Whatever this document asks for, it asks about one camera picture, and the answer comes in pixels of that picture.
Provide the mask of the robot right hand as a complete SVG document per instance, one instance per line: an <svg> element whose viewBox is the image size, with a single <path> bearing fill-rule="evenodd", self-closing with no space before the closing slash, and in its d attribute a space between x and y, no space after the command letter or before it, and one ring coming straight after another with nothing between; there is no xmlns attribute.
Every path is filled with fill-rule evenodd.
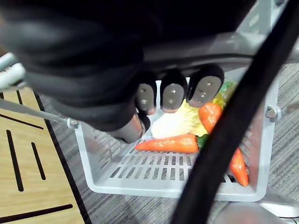
<svg viewBox="0 0 299 224"><path fill-rule="evenodd" d="M252 0L3 0L0 45L63 115L132 143L143 47L235 31Z"/></svg>

